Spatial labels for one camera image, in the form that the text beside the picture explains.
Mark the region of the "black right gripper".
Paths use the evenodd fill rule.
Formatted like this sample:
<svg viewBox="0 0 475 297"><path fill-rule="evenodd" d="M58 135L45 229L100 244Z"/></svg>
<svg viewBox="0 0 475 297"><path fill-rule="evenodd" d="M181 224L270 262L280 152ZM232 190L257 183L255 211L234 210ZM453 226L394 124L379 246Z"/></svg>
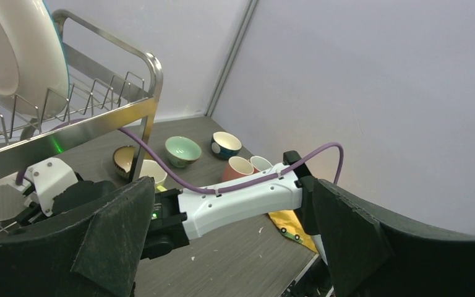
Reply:
<svg viewBox="0 0 475 297"><path fill-rule="evenodd" d="M0 296L129 296L155 201L154 180L78 181L32 202L0 235Z"/></svg>

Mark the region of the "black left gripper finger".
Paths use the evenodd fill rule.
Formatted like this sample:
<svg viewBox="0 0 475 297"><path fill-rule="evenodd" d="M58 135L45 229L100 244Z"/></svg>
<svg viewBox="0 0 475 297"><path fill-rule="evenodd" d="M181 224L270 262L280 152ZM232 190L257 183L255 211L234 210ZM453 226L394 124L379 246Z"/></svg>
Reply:
<svg viewBox="0 0 475 297"><path fill-rule="evenodd" d="M475 296L475 235L428 225L314 182L337 296Z"/></svg>

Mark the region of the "light green mug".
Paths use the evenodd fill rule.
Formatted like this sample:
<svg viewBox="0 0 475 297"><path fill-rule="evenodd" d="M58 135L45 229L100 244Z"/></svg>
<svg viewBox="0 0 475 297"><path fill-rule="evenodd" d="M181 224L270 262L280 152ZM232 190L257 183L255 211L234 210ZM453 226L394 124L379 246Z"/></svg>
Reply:
<svg viewBox="0 0 475 297"><path fill-rule="evenodd" d="M142 178L144 176L154 179L157 192L164 192L167 190L167 188L164 187L164 183L168 174L155 160L143 161L139 177Z"/></svg>

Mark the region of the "watermelon pattern plate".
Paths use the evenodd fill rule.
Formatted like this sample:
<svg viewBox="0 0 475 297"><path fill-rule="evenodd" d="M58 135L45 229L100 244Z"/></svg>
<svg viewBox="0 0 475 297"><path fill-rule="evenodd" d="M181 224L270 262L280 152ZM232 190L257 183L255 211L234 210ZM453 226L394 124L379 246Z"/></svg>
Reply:
<svg viewBox="0 0 475 297"><path fill-rule="evenodd" d="M44 1L0 1L0 103L22 115L63 111L69 70Z"/></svg>

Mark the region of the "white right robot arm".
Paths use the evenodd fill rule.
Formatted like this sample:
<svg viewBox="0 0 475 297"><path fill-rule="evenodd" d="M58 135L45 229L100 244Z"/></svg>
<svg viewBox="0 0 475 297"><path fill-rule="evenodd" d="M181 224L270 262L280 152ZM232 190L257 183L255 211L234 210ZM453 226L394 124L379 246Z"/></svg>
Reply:
<svg viewBox="0 0 475 297"><path fill-rule="evenodd" d="M21 225L31 224L35 215L48 218L112 190L110 182L84 181L58 158L27 172L27 192L37 193L38 198L17 217ZM261 214L268 214L285 236L324 255L310 202L313 184L304 159L290 151L282 163L206 188L167 190L157 186L142 257L161 257L219 227Z"/></svg>

